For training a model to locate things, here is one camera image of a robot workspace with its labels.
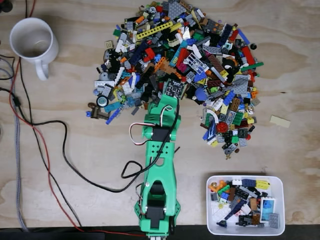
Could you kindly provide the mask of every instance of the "red wire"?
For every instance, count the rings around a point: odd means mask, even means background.
[[[36,5],[36,0],[33,0],[32,8],[31,8],[31,12],[30,12],[30,14],[29,14],[29,18],[30,18],[30,17],[32,16],[32,14],[34,13],[35,5]]]
[[[35,9],[35,5],[36,5],[36,0],[33,0],[33,4],[32,4],[32,9],[31,9],[31,12],[29,14],[29,18],[32,16],[33,12],[34,12],[34,9]],[[19,58],[19,61],[16,65],[16,69],[15,69],[15,74],[14,74],[14,77],[13,77],[13,81],[12,81],[12,85],[11,85],[11,88],[10,88],[10,94],[9,94],[9,104],[10,104],[10,107],[14,113],[14,115],[16,115],[22,122],[24,122],[25,124],[27,124],[28,126],[30,126],[31,128],[33,128],[41,137],[41,140],[43,142],[43,145],[44,145],[44,149],[45,149],[45,155],[46,155],[46,158],[47,158],[47,166],[48,166],[48,169],[47,169],[47,172],[48,172],[48,183],[49,183],[49,187],[50,187],[50,190],[56,200],[56,202],[58,203],[59,207],[61,208],[61,210],[63,211],[63,213],[65,214],[65,216],[69,219],[70,223],[80,232],[84,232],[84,230],[82,230],[81,228],[77,227],[77,225],[75,224],[75,222],[72,220],[72,218],[68,215],[68,213],[66,212],[66,210],[63,208],[63,206],[61,205],[57,195],[55,194],[55,191],[52,187],[52,184],[51,184],[51,178],[50,178],[50,158],[49,158],[49,152],[48,152],[48,148],[47,148],[47,144],[46,144],[46,141],[45,141],[45,138],[44,136],[42,135],[42,133],[33,125],[29,124],[27,121],[25,121],[23,118],[21,118],[18,113],[15,111],[13,105],[12,105],[12,100],[11,100],[11,94],[12,94],[12,90],[13,90],[13,87],[15,85],[15,82],[16,82],[16,79],[17,79],[17,74],[18,74],[18,70],[19,70],[19,65],[21,64],[21,58]],[[117,231],[104,231],[104,230],[92,230],[90,232],[103,232],[103,233],[107,233],[107,234],[120,234],[120,235],[127,235],[127,236],[136,236],[136,237],[145,237],[145,235],[142,235],[142,234],[131,234],[131,233],[125,233],[125,232],[117,232]]]

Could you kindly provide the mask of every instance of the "white wire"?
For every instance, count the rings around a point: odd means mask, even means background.
[[[168,111],[171,111],[173,108],[172,108],[171,105],[165,105],[165,106],[162,108],[161,113],[160,113],[160,127],[162,127],[164,112],[165,112],[166,109],[168,109]]]
[[[141,146],[141,145],[145,144],[146,142],[150,141],[150,139],[148,139],[148,140],[145,140],[143,142],[135,142],[133,137],[132,137],[132,133],[131,133],[131,129],[132,129],[132,127],[134,125],[154,127],[155,124],[153,124],[153,123],[144,123],[144,122],[134,122],[129,127],[129,135],[130,135],[131,141],[133,142],[134,145]]]

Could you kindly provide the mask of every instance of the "mug handle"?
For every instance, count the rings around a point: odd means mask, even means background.
[[[48,64],[43,64],[42,60],[36,60],[35,70],[40,80],[42,81],[48,80],[48,77],[49,77]]]

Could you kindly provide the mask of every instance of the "gray cable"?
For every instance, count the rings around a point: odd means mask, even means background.
[[[10,65],[12,74],[14,75],[14,69]],[[9,77],[10,74],[7,70],[0,68],[1,71],[4,71]],[[12,92],[15,93],[15,86],[12,88]],[[12,97],[12,105],[15,111],[17,111],[17,107],[13,101]],[[20,205],[20,196],[21,196],[21,171],[20,171],[20,121],[19,118],[15,115],[14,116],[14,144],[15,144],[15,161],[16,161],[16,194],[15,194],[15,205],[16,205],[16,212],[19,224],[24,232],[29,232],[25,221],[21,214],[21,205]]]

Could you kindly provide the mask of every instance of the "blue lego tile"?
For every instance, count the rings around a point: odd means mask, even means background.
[[[234,91],[230,91],[229,94],[223,100],[223,104],[228,106],[231,103],[232,99],[235,97]]]

